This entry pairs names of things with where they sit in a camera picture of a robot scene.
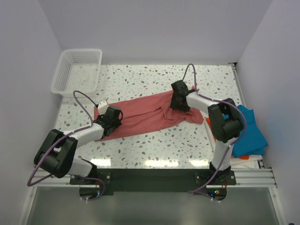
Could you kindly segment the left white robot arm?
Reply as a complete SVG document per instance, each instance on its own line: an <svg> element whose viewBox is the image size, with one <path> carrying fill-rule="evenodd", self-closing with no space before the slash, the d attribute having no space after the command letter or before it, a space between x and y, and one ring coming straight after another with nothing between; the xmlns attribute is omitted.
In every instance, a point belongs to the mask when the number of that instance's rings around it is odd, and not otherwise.
<svg viewBox="0 0 300 225"><path fill-rule="evenodd" d="M119 108L109 106L91 126L66 132L51 130L34 158L36 168L57 178L73 175L80 176L87 184L94 183L97 167L90 161L75 159L75 152L83 145L111 135L121 125L122 118L123 112Z"/></svg>

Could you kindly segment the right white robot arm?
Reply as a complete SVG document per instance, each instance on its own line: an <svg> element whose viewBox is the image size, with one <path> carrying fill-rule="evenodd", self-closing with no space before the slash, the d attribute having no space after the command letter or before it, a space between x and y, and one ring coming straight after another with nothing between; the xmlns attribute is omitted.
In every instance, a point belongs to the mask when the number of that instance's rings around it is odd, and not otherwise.
<svg viewBox="0 0 300 225"><path fill-rule="evenodd" d="M214 184L220 184L225 179L225 173L231 168L233 146L244 130L245 123L241 111L231 98L218 100L203 96L195 89L189 89L183 80L172 83L171 87L173 94L170 108L183 112L194 108L208 114L210 132L215 139L209 179Z"/></svg>

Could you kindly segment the salmon pink t shirt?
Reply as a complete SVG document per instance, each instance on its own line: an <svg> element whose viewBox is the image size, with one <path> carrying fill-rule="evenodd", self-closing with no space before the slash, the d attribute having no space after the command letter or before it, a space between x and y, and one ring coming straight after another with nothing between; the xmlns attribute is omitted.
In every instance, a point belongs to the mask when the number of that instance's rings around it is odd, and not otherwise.
<svg viewBox="0 0 300 225"><path fill-rule="evenodd" d="M103 141L159 131L183 121L203 124L201 112L191 108L188 112L170 108L173 91L110 103L122 110L121 125Z"/></svg>

